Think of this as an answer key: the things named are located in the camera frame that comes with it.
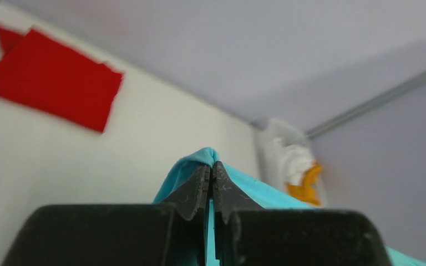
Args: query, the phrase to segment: yellow object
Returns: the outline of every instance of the yellow object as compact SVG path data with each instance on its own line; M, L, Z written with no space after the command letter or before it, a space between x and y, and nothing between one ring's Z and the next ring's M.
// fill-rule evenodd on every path
M318 175L322 172L323 167L315 162L303 177L300 186L294 186L287 183L289 194L300 201L308 202L316 206L321 206L321 202L316 196L316 190L312 187L318 179Z

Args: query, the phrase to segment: red fabric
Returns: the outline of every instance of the red fabric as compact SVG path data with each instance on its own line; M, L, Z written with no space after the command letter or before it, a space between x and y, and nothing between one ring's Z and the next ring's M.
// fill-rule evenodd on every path
M36 29L17 40L0 27L0 40L8 52L0 61L0 97L104 131L121 73Z
M4 55L9 53L23 37L24 35L0 25L0 45Z

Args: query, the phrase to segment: white wall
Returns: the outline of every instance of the white wall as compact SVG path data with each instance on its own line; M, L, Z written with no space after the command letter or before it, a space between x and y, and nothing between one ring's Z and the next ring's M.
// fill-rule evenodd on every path
M304 130L426 70L426 0L7 0L247 120Z
M331 207L364 212L390 247L426 259L426 86L313 144Z
M174 163L203 147L257 177L247 123L8 4L0 4L0 22L20 30L37 24L124 72L102 135L0 98L0 262L36 208L152 202Z

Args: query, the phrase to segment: plastic container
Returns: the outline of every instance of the plastic container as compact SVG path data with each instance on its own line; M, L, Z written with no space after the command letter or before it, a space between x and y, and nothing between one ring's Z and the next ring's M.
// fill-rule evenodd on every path
M264 167L263 181L288 194L285 177L280 172L282 168L280 150L273 145L276 138L282 140L283 146L300 145L309 149L311 149L311 142L300 130L278 119L269 119L267 128L259 133L258 151ZM320 176L315 184L315 189L321 202L320 207L325 207L327 205L326 191Z

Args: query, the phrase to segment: blue fabric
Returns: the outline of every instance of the blue fabric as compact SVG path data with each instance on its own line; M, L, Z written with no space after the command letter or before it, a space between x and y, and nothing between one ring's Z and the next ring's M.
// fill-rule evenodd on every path
M204 148L198 152L180 159L169 171L166 180L164 181L161 189L154 199L154 203L159 203L167 197L172 191L176 190L182 185L192 174L198 165L204 163L209 166L219 161L219 155L212 148ZM262 183L223 162L225 169L230 176L231 180L240 187L249 197L264 208L282 209L310 209L309 205L301 202L289 195L276 190L275 188ZM214 232L214 206L212 199L210 200L210 216L209 216L209 229L207 236L207 265L217 266L220 265L219 261L215 259L215 236ZM394 249L387 248L388 255L395 266L399 265L416 265L424 266L426 262L416 260L407 255L397 252Z

